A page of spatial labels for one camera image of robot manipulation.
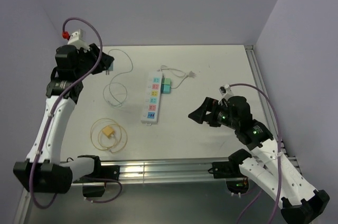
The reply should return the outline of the light blue charger plug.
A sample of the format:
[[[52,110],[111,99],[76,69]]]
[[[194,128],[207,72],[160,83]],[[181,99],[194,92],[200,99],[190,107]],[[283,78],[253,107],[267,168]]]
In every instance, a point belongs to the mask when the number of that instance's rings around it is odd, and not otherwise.
[[[108,69],[106,70],[106,75],[110,75],[110,73],[114,70],[114,63],[112,62]]]

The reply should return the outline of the teal usb charger plug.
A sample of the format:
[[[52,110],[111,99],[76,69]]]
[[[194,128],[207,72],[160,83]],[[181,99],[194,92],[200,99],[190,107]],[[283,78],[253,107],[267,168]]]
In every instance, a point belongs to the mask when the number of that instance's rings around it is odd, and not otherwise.
[[[171,93],[171,86],[163,84],[162,87],[161,87],[161,93],[170,94]]]

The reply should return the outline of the green usb charger plug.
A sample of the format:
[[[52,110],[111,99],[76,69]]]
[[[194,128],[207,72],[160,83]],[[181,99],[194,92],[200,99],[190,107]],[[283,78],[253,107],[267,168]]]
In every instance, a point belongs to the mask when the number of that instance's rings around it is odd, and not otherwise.
[[[171,79],[170,78],[164,78],[162,80],[162,84],[170,86],[171,85]]]

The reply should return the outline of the white multicolour power strip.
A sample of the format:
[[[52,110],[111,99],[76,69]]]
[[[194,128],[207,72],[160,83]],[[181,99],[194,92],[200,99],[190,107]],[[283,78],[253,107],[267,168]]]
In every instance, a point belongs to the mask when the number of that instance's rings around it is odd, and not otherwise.
[[[143,124],[152,125],[158,122],[162,80],[163,73],[161,71],[153,71],[148,74],[140,119]]]

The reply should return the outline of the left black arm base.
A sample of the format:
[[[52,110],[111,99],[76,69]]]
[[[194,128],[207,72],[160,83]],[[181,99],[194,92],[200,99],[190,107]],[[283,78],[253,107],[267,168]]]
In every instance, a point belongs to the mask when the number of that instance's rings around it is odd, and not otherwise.
[[[101,182],[103,185],[83,185],[82,194],[85,198],[94,199],[101,198],[106,192],[107,183],[117,183],[119,185],[119,191],[117,196],[120,195],[122,186],[118,181],[120,174],[120,166],[110,165],[102,166],[98,175],[86,175],[80,178],[80,183],[98,183]]]

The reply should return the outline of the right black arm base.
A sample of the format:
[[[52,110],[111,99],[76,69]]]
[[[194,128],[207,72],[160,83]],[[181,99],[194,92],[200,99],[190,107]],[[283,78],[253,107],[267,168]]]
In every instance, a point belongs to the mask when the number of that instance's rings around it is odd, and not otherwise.
[[[230,194],[242,195],[251,192],[254,185],[250,184],[247,176],[240,173],[238,165],[231,159],[212,162],[208,173],[214,179],[224,179]]]

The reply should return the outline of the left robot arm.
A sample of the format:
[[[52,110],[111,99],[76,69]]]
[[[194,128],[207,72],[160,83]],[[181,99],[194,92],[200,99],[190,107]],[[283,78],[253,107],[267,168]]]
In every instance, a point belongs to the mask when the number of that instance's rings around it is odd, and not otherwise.
[[[36,140],[23,162],[16,162],[13,173],[27,190],[37,193],[65,194],[81,179],[98,181],[103,168],[98,156],[80,155],[75,163],[62,163],[61,146],[69,118],[83,90],[83,76],[107,70],[114,58],[90,44],[86,49],[71,44],[57,48],[56,67],[46,87],[43,120]]]

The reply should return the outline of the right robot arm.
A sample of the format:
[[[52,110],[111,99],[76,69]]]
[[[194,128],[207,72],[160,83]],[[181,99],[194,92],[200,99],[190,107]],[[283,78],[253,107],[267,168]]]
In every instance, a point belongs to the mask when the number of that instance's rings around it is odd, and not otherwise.
[[[278,151],[269,129],[253,119],[245,97],[234,96],[227,101],[207,97],[188,117],[198,124],[234,129],[237,139],[246,146],[228,157],[227,167],[212,164],[215,178],[232,174],[253,180],[278,201],[287,223],[311,223],[323,213],[329,195],[307,182],[285,154]]]

